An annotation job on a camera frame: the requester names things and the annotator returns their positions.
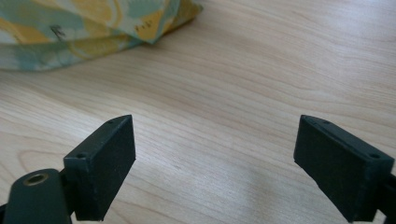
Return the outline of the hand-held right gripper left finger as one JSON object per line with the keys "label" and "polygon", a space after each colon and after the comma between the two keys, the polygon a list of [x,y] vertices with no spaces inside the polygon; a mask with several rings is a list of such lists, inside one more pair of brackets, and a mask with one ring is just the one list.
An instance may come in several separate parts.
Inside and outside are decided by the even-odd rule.
{"label": "hand-held right gripper left finger", "polygon": [[64,157],[78,220],[102,221],[135,161],[133,117],[106,121]]}

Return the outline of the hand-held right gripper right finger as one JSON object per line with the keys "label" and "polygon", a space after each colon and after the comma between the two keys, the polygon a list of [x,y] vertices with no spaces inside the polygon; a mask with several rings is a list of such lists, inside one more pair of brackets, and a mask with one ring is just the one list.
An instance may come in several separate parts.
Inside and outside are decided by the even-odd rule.
{"label": "hand-held right gripper right finger", "polygon": [[339,126],[312,116],[299,121],[294,161],[347,222],[395,221],[395,160]]}

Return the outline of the teal and yellow patterned cloth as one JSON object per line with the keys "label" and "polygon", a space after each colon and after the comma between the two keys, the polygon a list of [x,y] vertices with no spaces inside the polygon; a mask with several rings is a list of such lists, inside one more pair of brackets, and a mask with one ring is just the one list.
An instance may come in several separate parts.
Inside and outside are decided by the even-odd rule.
{"label": "teal and yellow patterned cloth", "polygon": [[45,71],[153,44],[197,0],[0,0],[0,69]]}

